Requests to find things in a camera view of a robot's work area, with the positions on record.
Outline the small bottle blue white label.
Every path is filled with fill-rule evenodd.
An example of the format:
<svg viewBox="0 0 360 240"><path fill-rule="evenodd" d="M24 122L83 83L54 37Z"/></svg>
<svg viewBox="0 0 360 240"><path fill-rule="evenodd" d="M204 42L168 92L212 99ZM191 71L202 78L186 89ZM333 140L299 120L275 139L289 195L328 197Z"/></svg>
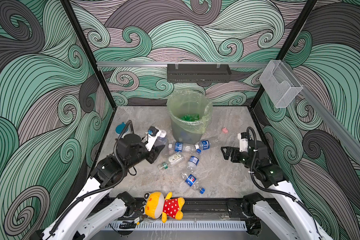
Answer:
<svg viewBox="0 0 360 240"><path fill-rule="evenodd" d="M200 163L202 156L202 151L197 149L194 153L191 154L189 160L187 161L187 169L194 170Z"/></svg>

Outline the green soda bottle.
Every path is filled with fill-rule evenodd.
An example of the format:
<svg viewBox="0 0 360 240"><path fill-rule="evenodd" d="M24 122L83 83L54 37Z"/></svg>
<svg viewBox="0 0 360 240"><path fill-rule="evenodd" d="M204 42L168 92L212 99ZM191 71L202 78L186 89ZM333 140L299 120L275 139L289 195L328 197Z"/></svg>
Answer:
<svg viewBox="0 0 360 240"><path fill-rule="evenodd" d="M181 117L181 120L186 122L196 122L200 120L200 116L199 114L186 114Z"/></svg>

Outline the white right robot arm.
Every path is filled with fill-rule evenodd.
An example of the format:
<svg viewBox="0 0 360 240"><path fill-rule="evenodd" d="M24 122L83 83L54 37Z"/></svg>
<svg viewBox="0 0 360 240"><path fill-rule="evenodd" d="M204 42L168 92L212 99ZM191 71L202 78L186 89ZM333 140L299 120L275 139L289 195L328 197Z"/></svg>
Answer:
<svg viewBox="0 0 360 240"><path fill-rule="evenodd" d="M278 165L272 164L261 141L240 139L239 147L221 147L225 160L243 164L252 183L262 192L243 197L241 209L250 220L264 222L281 240L330 240Z"/></svg>

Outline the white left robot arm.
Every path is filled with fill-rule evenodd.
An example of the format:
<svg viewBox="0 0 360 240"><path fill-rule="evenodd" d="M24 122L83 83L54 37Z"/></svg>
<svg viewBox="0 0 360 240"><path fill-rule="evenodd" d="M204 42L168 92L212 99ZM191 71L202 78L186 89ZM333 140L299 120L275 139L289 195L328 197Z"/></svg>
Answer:
<svg viewBox="0 0 360 240"><path fill-rule="evenodd" d="M112 221L133 215L136 199L120 193L94 215L96 205L127 176L129 169L143 160L154 163L166 142L160 134L119 136L113 154L103 159L90 174L76 199L47 228L34 232L31 240L89 240Z"/></svg>

